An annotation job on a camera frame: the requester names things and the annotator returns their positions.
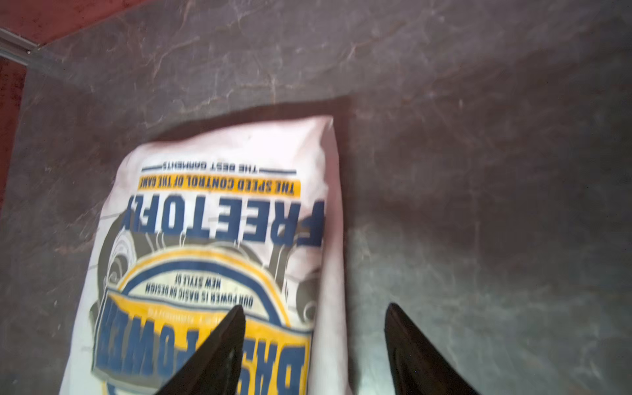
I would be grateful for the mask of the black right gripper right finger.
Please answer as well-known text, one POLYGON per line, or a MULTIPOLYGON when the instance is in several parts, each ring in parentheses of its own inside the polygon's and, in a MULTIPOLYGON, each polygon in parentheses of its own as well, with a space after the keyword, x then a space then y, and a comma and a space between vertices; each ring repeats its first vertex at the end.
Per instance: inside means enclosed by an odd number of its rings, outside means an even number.
POLYGON ((386 310, 384 334, 396 395, 478 395, 398 304, 386 310))

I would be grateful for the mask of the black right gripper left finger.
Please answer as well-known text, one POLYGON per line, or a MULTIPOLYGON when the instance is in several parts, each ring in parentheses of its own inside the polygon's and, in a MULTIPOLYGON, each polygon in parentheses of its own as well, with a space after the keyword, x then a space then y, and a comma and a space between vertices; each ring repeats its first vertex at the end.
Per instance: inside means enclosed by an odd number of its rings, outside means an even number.
POLYGON ((245 327, 245 313, 237 305, 157 394, 235 394, 243 360, 245 327))

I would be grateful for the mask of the white tank top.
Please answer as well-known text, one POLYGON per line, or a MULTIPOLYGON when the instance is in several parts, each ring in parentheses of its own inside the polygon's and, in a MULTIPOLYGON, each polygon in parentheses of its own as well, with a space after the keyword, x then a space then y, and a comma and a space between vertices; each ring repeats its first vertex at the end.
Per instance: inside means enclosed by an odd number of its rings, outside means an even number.
POLYGON ((240 306, 238 394, 348 394, 330 115, 125 157, 101 210, 62 394, 155 394, 240 306))

